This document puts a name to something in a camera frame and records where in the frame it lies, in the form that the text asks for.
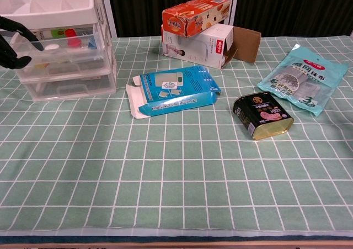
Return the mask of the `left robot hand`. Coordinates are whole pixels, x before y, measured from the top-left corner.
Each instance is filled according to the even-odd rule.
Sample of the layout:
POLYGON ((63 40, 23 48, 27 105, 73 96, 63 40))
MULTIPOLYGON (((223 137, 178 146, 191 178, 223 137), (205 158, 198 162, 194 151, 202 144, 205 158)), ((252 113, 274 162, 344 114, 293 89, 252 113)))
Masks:
MULTIPOLYGON (((37 37, 24 25, 10 20, 5 17, 1 17, 1 29, 6 31, 18 32, 22 37, 26 38, 31 44, 38 49, 43 51, 43 45, 38 41, 37 37)), ((16 52, 7 43, 7 41, 1 36, 1 66, 10 69, 21 69, 29 64, 31 61, 30 56, 23 56, 18 58, 16 52)))

